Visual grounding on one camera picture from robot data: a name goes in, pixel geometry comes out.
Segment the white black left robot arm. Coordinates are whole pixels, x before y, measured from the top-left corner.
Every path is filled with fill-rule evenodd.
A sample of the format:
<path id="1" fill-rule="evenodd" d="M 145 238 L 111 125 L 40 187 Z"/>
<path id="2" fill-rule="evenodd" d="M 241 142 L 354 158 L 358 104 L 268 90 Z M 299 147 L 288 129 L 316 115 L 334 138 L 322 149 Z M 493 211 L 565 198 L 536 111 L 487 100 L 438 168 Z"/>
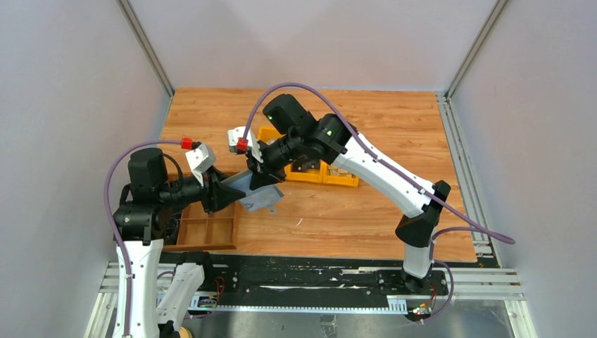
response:
<path id="1" fill-rule="evenodd" d="M 210 167 L 202 178 L 179 174 L 171 181 L 159 148 L 133 152 L 127 164 L 130 183 L 118 209 L 108 212 L 115 225 L 120 268 L 114 337 L 181 337 L 182 322 L 196 291 L 209 290 L 216 274 L 209 253 L 176 256 L 172 282 L 157 299 L 158 266 L 174 207 L 201 203 L 207 213 L 221 211 L 246 193 L 223 183 L 226 174 Z"/>

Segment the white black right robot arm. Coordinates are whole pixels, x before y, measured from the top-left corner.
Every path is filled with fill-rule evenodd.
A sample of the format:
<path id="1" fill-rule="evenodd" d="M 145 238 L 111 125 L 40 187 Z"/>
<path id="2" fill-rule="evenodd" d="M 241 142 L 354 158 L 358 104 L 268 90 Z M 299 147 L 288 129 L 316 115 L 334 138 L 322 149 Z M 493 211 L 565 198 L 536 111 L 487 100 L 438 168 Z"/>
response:
<path id="1" fill-rule="evenodd" d="M 253 136 L 246 124 L 229 132 L 232 151 L 244 152 L 252 172 L 250 187 L 283 182 L 284 169 L 299 160 L 323 161 L 346 170 L 374 187 L 402 212 L 395 233 L 405 248 L 396 284 L 411 294 L 430 288 L 432 235 L 444 202 L 451 192 L 447 182 L 422 179 L 376 148 L 336 113 L 316 119 L 290 94 L 280 94 L 263 109 L 280 134 L 267 144 Z"/>

